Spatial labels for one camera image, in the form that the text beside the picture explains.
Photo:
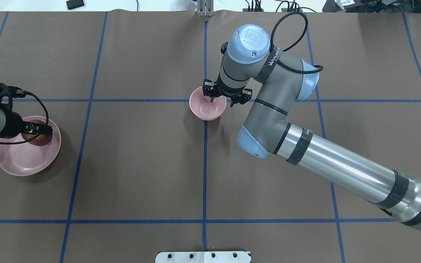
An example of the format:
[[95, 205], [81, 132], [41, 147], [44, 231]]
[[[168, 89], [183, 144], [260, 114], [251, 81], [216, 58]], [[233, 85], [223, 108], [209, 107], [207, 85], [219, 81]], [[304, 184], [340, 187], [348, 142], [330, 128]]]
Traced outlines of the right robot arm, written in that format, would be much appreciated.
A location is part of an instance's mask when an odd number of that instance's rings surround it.
[[[396, 18], [353, 33], [352, 47], [334, 45], [349, 37], [310, 29], [315, 62], [326, 66], [320, 100], [296, 103], [289, 121], [326, 133], [332, 140], [374, 161], [421, 177], [421, 18]], [[272, 241], [337, 242], [411, 239], [421, 232], [395, 222], [373, 205], [279, 157], [252, 157], [235, 142], [242, 106], [207, 127], [206, 197], [201, 211], [182, 216], [200, 224], [209, 242], [245, 238]]]

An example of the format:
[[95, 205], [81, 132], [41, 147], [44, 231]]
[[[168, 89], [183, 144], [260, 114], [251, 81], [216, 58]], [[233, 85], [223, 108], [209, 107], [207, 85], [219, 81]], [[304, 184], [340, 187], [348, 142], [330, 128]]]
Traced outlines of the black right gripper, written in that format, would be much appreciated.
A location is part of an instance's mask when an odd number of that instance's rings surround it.
[[242, 88], [231, 88], [226, 85], [223, 80], [218, 78], [216, 81], [209, 79], [203, 80], [202, 92], [205, 97], [210, 98], [213, 103], [217, 97], [227, 97], [231, 100], [231, 107], [235, 104], [245, 104], [252, 99], [253, 90], [243, 86]]

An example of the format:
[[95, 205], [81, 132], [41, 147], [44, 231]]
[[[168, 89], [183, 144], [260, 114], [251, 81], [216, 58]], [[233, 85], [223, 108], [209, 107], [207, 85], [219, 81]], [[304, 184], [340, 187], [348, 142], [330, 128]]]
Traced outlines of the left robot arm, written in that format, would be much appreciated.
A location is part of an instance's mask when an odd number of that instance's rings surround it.
[[53, 128], [45, 123], [23, 121], [19, 114], [0, 108], [0, 138], [11, 139], [19, 134], [52, 136]]

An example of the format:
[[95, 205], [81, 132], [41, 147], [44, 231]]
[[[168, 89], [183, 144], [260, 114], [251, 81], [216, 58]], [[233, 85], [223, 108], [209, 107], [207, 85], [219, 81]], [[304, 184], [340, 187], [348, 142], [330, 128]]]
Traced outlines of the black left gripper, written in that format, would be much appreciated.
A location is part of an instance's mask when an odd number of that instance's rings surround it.
[[22, 118], [14, 133], [22, 134], [22, 138], [49, 138], [53, 136], [53, 128], [45, 117], [31, 116]]

